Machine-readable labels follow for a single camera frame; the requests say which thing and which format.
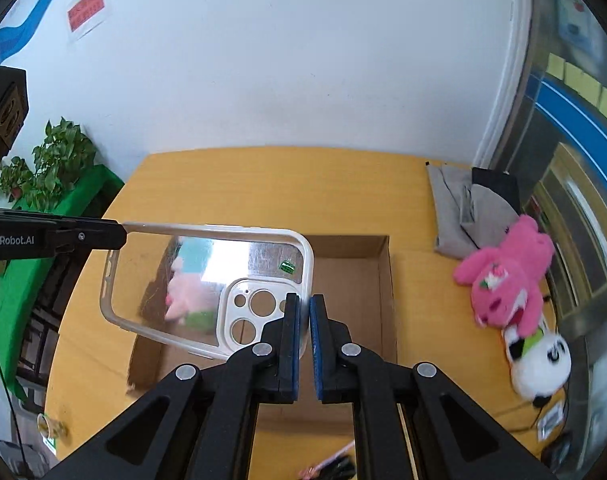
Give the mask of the black binder clip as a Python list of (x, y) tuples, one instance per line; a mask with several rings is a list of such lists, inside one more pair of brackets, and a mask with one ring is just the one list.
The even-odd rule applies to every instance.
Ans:
[(351, 480), (357, 475), (357, 465), (351, 455), (340, 455), (317, 471), (317, 480)]

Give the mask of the pink blue green plush toy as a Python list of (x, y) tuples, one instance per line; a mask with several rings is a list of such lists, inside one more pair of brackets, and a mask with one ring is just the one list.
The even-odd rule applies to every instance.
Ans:
[(180, 236), (174, 242), (170, 278), (166, 285), (164, 320), (198, 332), (214, 331), (218, 285), (204, 279), (212, 253), (207, 238)]

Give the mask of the clear white phone case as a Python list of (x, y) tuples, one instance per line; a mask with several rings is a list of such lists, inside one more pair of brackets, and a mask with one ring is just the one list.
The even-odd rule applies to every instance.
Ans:
[(108, 252), (100, 310), (124, 330), (194, 356), (225, 360), (282, 318), (286, 299), (304, 307), (314, 254), (283, 229), (128, 222)]

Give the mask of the green potted plant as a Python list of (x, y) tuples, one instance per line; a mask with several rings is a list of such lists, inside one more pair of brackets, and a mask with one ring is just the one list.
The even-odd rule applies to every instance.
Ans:
[(46, 124), (32, 155), (32, 167), (19, 156), (0, 163), (0, 197), (9, 203), (23, 198), (29, 208), (52, 211), (95, 165), (97, 148), (79, 124), (61, 117), (57, 125)]

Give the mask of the white label card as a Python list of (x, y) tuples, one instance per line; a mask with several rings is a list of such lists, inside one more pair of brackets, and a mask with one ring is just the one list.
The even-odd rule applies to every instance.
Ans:
[(565, 418), (564, 412), (565, 403), (558, 401), (539, 418), (535, 425), (539, 442), (547, 440), (555, 429), (563, 424)]

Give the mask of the white panda plush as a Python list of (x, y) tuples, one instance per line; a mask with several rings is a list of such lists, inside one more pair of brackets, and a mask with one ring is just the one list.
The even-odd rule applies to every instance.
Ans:
[(515, 326), (502, 330), (514, 391), (535, 408), (544, 408), (561, 390), (571, 372), (571, 354), (565, 339), (540, 318), (537, 330), (526, 338)]

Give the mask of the small paper cup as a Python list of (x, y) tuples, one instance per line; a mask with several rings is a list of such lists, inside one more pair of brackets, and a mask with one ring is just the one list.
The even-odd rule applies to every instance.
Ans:
[(60, 420), (53, 419), (45, 413), (38, 414), (36, 426), (40, 435), (49, 441), (56, 441), (68, 437), (68, 428)]

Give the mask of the pink plush bear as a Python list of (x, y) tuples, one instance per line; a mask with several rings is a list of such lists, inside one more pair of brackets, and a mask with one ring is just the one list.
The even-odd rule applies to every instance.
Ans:
[(555, 254), (552, 239), (534, 218), (523, 214), (497, 247), (483, 247), (453, 272), (456, 284), (471, 288), (471, 310), (482, 327), (514, 326), (517, 335), (533, 335), (543, 311), (540, 283)]

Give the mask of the grey cloth pouch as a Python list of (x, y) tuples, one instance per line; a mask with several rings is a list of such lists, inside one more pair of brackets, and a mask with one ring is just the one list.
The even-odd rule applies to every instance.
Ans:
[(463, 260), (480, 248), (501, 243), (521, 213), (515, 177), (431, 162), (426, 170), (437, 221), (435, 252)]

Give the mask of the red wall sign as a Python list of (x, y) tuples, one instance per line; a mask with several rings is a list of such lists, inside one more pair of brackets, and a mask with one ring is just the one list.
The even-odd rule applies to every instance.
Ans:
[(102, 25), (108, 15), (108, 0), (74, 0), (67, 10), (70, 41), (79, 41), (96, 27)]

